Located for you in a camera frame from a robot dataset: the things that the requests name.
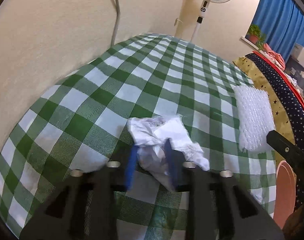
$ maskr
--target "red fabric trim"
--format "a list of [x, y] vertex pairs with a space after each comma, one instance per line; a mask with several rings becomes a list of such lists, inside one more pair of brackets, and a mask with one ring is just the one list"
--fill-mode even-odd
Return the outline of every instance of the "red fabric trim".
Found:
[[265, 56], [263, 56], [260, 52], [253, 51], [253, 53], [255, 53], [257, 56], [259, 56], [260, 58], [262, 58], [266, 63], [268, 63], [271, 67], [273, 67], [273, 69], [276, 72], [278, 72], [278, 74], [282, 77], [283, 81], [291, 89], [291, 91], [296, 96], [296, 98], [298, 99], [298, 101], [300, 102], [301, 106], [304, 109], [303, 98], [301, 97], [301, 95], [299, 94], [299, 92], [295, 89], [295, 87], [293, 86], [293, 84], [289, 81], [289, 79], [286, 77], [286, 75], [275, 64], [273, 64], [269, 59], [267, 59]]

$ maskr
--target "bolt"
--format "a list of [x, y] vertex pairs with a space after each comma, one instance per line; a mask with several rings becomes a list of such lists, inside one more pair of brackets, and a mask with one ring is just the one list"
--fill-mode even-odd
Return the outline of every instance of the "bolt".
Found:
[[72, 170], [72, 172], [71, 172], [72, 177], [81, 177], [82, 175], [83, 175], [83, 171], [78, 170], [78, 169]]
[[220, 176], [224, 178], [229, 178], [233, 176], [233, 172], [230, 170], [221, 171]]
[[185, 168], [195, 168], [196, 165], [193, 162], [183, 162], [183, 167], [185, 167]]
[[111, 161], [106, 164], [106, 166], [109, 168], [118, 168], [118, 167], [120, 167], [120, 165], [121, 165], [121, 163], [116, 162], [116, 161]]

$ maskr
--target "wall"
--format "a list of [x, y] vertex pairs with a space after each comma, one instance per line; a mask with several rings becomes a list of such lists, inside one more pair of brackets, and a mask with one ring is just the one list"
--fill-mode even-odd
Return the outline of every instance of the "wall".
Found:
[[[182, 0], [119, 0], [116, 42], [174, 35]], [[111, 0], [4, 0], [0, 6], [0, 150], [24, 112], [60, 77], [103, 53], [115, 22]]]
[[[211, 3], [199, 30], [195, 44], [229, 62], [251, 53], [244, 36], [252, 22], [260, 0], [230, 0]], [[202, 0], [186, 0], [180, 14], [183, 23], [178, 24], [176, 36], [191, 39]]]

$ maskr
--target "fan pole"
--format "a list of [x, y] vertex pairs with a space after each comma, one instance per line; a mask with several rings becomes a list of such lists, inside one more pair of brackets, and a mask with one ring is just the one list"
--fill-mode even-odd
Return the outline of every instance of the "fan pole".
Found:
[[194, 42], [195, 37], [197, 36], [197, 33], [200, 29], [201, 23], [202, 23], [203, 18], [205, 16], [206, 9], [208, 8], [208, 6], [210, 4], [210, 1], [211, 0], [203, 0], [203, 2], [202, 2], [202, 5], [200, 7], [200, 12], [199, 12], [199, 17], [196, 20], [196, 25], [195, 25], [195, 28], [194, 28], [194, 32], [193, 32], [192, 37], [191, 37], [191, 41], [190, 41], [191, 43]]

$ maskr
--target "pink towel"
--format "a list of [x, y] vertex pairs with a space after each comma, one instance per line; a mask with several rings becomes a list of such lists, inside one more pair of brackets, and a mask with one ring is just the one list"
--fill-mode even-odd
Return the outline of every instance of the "pink towel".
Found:
[[269, 45], [268, 45], [267, 43], [265, 43], [265, 44], [263, 45], [263, 49], [264, 49], [271, 57], [275, 58], [276, 61], [278, 61], [278, 62], [280, 63], [280, 65], [282, 66], [282, 68], [280, 68], [279, 66], [278, 66], [278, 67], [279, 67], [281, 70], [285, 70], [286, 64], [285, 64], [285, 62], [284, 62], [284, 60], [283, 60], [283, 57], [282, 57], [280, 54], [274, 52], [274, 51], [269, 47]]

